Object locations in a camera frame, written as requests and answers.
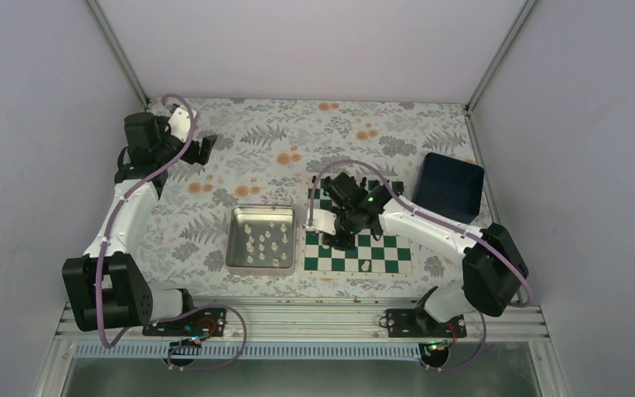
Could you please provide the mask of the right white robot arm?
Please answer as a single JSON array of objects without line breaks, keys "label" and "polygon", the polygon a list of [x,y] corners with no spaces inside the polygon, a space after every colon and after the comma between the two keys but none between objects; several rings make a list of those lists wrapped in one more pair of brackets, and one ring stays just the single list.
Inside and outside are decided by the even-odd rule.
[{"label": "right white robot arm", "polygon": [[366,190],[346,173],[330,179],[323,191],[332,207],[310,203],[306,228],[321,233],[328,246],[348,251],[357,233],[370,229],[404,237],[460,266],[461,280],[430,289],[418,303],[414,323],[423,336],[436,336],[446,321],[464,313],[499,317],[514,305],[520,289],[531,291],[522,255],[498,223],[476,227],[457,222],[411,202],[387,181]]}]

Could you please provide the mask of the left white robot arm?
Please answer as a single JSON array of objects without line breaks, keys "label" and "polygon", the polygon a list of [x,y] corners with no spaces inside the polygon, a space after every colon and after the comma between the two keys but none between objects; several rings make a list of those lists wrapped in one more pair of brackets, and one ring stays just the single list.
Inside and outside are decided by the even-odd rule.
[{"label": "left white robot arm", "polygon": [[195,328],[189,292],[150,287],[135,261],[143,227],[169,176],[165,164],[174,158],[208,162],[217,138],[194,140],[195,116],[176,108],[168,117],[139,112],[125,118],[127,146],[117,159],[112,205],[84,254],[66,260],[62,269],[80,330],[144,326],[162,318],[178,335]]}]

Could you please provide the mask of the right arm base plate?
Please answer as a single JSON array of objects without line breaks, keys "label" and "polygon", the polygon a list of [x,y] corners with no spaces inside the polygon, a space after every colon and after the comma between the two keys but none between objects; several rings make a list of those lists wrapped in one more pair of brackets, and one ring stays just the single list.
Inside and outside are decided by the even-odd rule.
[{"label": "right arm base plate", "polygon": [[466,337],[466,322],[462,316],[440,323],[416,309],[387,309],[378,320],[390,338],[460,338]]}]

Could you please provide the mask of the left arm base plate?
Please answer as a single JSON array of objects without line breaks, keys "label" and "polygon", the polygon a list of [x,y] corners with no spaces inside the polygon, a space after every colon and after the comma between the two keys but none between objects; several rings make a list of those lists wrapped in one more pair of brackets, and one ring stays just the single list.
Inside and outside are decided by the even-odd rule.
[{"label": "left arm base plate", "polygon": [[142,328],[147,337],[207,338],[222,337],[227,310],[210,308],[174,321],[154,323]]}]

